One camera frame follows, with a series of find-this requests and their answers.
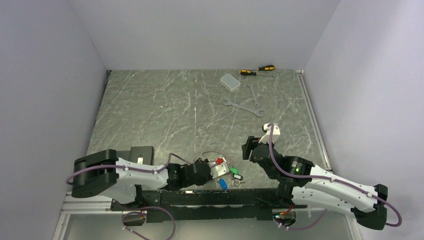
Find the metal key organizer plate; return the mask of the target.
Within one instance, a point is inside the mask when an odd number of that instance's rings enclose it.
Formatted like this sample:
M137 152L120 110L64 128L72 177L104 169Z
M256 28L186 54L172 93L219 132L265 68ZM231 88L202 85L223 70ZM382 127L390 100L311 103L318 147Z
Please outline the metal key organizer plate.
M228 167L234 166L234 159L230 157L226 152L217 149L210 149L203 151L201 156L206 159L208 154L215 154L217 157L222 158L224 162L226 162Z

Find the small silver key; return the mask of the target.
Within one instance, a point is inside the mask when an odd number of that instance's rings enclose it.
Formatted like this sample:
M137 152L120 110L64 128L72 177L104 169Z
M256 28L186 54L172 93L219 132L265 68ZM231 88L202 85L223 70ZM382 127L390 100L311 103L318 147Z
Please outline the small silver key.
M231 182L231 185L234 186L234 187L237 187L237 186L240 186L240 185L245 184L245 183L246 183L245 181L233 180Z

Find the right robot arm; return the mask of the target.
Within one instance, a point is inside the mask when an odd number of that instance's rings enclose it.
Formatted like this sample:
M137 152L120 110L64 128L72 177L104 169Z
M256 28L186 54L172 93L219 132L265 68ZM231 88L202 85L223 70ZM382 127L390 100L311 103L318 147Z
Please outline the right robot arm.
M383 230L387 209L383 203L388 188L359 184L331 173L298 156L283 156L267 142L249 136L241 146L243 160L258 164L271 180L278 181L276 203L308 205L345 214L372 230Z

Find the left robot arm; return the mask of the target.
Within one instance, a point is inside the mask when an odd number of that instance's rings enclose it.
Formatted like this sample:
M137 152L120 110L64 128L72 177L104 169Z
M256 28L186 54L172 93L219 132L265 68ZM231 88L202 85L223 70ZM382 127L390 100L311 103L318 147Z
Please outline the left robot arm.
M163 165L146 165L125 160L114 149L99 151L74 161L73 173L66 179L74 198L108 197L131 210L144 203L142 190L176 191L202 186L213 174L206 160Z

